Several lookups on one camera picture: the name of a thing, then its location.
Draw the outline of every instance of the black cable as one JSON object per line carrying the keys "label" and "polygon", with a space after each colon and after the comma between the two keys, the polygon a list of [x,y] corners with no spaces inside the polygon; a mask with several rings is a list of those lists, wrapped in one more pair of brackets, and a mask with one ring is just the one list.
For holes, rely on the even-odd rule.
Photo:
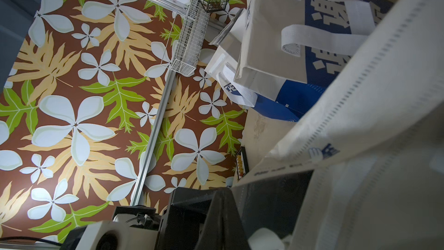
{"label": "black cable", "polygon": [[56,246],[62,246],[62,243],[58,243],[58,242],[54,242],[52,240],[47,240],[47,239],[38,238],[38,237],[0,237],[0,241],[13,240],[13,239],[33,240],[33,241],[46,242],[46,243],[56,245]]}
{"label": "black cable", "polygon": [[143,218],[145,218],[145,217],[144,216],[142,216],[142,217],[134,217],[134,218],[131,218],[130,220],[127,220],[125,223],[128,223],[128,222],[136,220],[136,219],[143,219]]}

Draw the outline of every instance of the white wire basket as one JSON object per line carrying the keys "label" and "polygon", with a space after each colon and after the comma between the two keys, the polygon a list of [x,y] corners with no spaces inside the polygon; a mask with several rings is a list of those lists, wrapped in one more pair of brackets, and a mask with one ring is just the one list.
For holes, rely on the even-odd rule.
{"label": "white wire basket", "polygon": [[199,61],[209,19],[210,14],[202,8],[199,0],[191,0],[169,69],[186,77],[193,74]]}

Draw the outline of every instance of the white bag handle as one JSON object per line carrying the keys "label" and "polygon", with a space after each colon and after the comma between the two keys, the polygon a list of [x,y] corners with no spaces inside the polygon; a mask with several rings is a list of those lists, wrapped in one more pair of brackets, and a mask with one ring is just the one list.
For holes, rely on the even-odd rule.
{"label": "white bag handle", "polygon": [[[234,75],[235,71],[233,70],[233,68],[225,64],[222,71],[217,74],[216,80],[219,82],[222,90],[233,103],[254,107],[256,105],[258,95],[252,90],[236,84],[234,82]],[[232,93],[232,91],[228,91],[226,87],[227,85],[230,85],[231,88],[234,88],[235,91],[239,93],[239,95],[235,95]]]}
{"label": "white bag handle", "polygon": [[332,53],[353,55],[375,29],[368,2],[360,0],[329,0],[344,2],[352,34],[334,34],[307,25],[290,25],[282,29],[282,50],[300,57],[301,45]]}

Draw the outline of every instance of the bag handle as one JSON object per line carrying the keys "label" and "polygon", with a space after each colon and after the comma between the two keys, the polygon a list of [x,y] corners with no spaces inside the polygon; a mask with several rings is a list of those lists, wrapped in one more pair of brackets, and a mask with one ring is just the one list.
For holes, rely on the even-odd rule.
{"label": "bag handle", "polygon": [[370,35],[375,30],[370,4],[361,0],[328,0],[344,2],[352,34]]}
{"label": "bag handle", "polygon": [[334,34],[307,25],[290,25],[282,29],[281,48],[301,56],[301,45],[344,55],[353,55],[375,29],[372,10],[361,0],[329,0],[344,2],[352,34]]}

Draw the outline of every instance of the floral wallpaper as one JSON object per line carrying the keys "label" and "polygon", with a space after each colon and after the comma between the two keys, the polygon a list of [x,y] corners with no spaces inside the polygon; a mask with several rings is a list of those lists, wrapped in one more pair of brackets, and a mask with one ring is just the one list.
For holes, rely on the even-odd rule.
{"label": "floral wallpaper", "polygon": [[[228,22],[245,1],[212,17]],[[176,16],[147,0],[42,0],[0,96],[0,236],[63,242],[128,205]],[[204,42],[194,75],[175,78],[142,199],[159,213],[177,187],[232,181],[247,111],[204,72],[213,53]]]}

